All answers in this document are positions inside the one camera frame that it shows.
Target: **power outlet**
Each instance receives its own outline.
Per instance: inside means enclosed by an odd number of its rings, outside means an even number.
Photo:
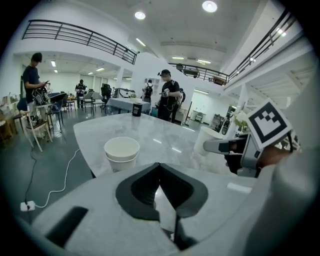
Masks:
[[[30,212],[30,211],[34,211],[36,209],[36,203],[34,201],[28,201],[27,205],[25,202],[20,203],[20,211]]]

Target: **desk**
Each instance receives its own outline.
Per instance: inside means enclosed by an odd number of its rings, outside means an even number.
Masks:
[[[230,174],[222,154],[201,156],[194,152],[198,131],[150,115],[108,115],[77,123],[73,129],[81,153],[96,177],[113,172],[105,156],[104,145],[115,137],[130,137],[139,142],[137,166],[160,162],[199,171]]]
[[[134,107],[134,102],[129,98],[110,98],[106,104],[107,106],[115,107],[118,110],[118,114],[121,113],[121,110],[127,110],[131,112]],[[150,110],[151,104],[149,102],[142,102],[142,113]]]
[[[190,119],[191,120],[195,120],[195,118],[196,118],[196,116],[198,115],[200,113],[200,111],[195,111],[195,110],[193,110],[192,111],[192,113],[191,113],[191,115],[190,115]],[[206,114],[204,114],[204,113],[202,113],[203,114],[203,118],[201,119],[201,124],[204,122],[204,119],[205,119],[205,117],[206,117]]]

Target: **ceiling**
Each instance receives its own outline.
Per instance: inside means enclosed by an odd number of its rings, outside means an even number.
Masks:
[[[32,54],[21,55],[21,63],[28,66]],[[51,61],[55,61],[56,67],[53,67]],[[92,76],[102,78],[115,78],[119,67],[109,62],[94,59],[82,55],[65,53],[65,52],[42,52],[42,63],[37,67],[41,73],[79,73],[88,75],[93,72]],[[104,68],[102,71],[96,71],[98,68]],[[131,77],[132,72],[124,70],[123,77]]]
[[[287,108],[306,87],[315,70],[316,61],[317,56],[311,51],[247,82],[247,105],[259,105],[264,99],[271,98],[281,109]],[[230,93],[234,104],[237,104],[240,91],[239,86]]]
[[[148,37],[159,43],[168,62],[198,66],[195,60],[187,60],[187,57],[192,57],[210,61],[206,68],[220,70],[228,49],[234,50],[240,43],[263,0],[214,0],[218,6],[214,13],[203,10],[204,0],[79,1],[98,8],[129,27],[134,24],[129,41],[139,49],[141,46],[135,38],[139,28],[144,26],[144,31],[150,32]],[[144,12],[146,18],[135,19],[137,11]],[[153,53],[151,45],[147,44],[145,49]],[[182,56],[184,60],[173,60],[174,56]]]

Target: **gray floor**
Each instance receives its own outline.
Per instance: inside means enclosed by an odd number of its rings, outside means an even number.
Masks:
[[[74,124],[105,116],[104,112],[101,113],[100,108],[97,108],[95,117],[90,113],[90,108],[87,108],[87,113],[77,109],[77,111],[62,112],[62,115],[64,121],[62,133],[58,132],[57,125],[54,125],[54,132],[51,133],[53,135],[53,143],[40,139],[40,145],[43,150],[41,153],[35,141],[33,142],[32,155],[37,159],[37,163],[34,167],[27,200],[35,201],[40,206],[46,203],[50,191],[61,190],[64,187],[68,162],[79,148],[73,130]],[[189,128],[195,131],[199,130],[203,125],[207,126],[197,121],[189,121]],[[13,214],[29,222],[43,209],[36,208],[35,211],[30,211],[29,215],[20,211],[20,203],[25,200],[25,193],[31,180],[34,160],[30,156],[32,147],[23,135],[19,123],[17,123],[17,129],[18,135],[7,143],[5,147],[0,148],[1,187],[6,194]],[[65,191],[52,193],[48,205],[90,179],[92,179],[91,171],[79,151],[70,163]]]

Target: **railing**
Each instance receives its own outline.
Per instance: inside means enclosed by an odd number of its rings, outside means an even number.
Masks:
[[[54,20],[31,19],[22,39],[63,40],[90,46],[135,64],[137,53],[122,44],[87,28]]]
[[[271,46],[274,45],[282,36],[285,36],[286,31],[296,22],[296,19],[284,10],[279,19],[275,22],[272,28],[266,33],[257,46],[248,54],[248,56],[229,74],[228,82],[243,72],[248,66],[256,62],[262,54],[264,54]]]
[[[215,71],[212,69],[200,67],[200,66],[193,66],[193,65],[184,65],[184,64],[176,64],[176,63],[169,63],[177,70],[184,73],[186,76],[198,78],[204,81],[209,81],[221,86],[224,86],[228,80],[229,76],[225,73],[221,73],[219,71]]]

